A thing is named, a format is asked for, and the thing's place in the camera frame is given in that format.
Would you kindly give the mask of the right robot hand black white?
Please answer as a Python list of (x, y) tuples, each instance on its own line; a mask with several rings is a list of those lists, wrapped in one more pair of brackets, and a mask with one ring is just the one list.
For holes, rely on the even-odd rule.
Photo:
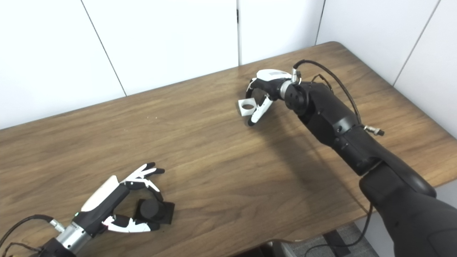
[(257, 124), (274, 101), (284, 99), (291, 81), (292, 75), (284, 71), (263, 69), (257, 72), (256, 77), (252, 78), (247, 86), (245, 97), (251, 98), (255, 89), (261, 90), (265, 94), (260, 103), (256, 104), (253, 114), (248, 119), (248, 126), (252, 127)]

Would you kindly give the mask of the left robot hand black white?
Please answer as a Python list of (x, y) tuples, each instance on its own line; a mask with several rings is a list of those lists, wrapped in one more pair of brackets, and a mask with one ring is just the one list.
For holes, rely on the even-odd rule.
[(132, 190), (147, 189), (156, 200), (163, 200), (160, 189), (148, 179), (153, 174), (164, 174), (163, 168), (156, 168), (154, 162), (137, 168), (119, 182), (117, 176), (109, 177), (83, 204), (72, 222), (91, 237), (108, 230), (118, 233), (143, 233), (160, 229), (160, 224), (142, 218), (115, 215), (115, 208)]

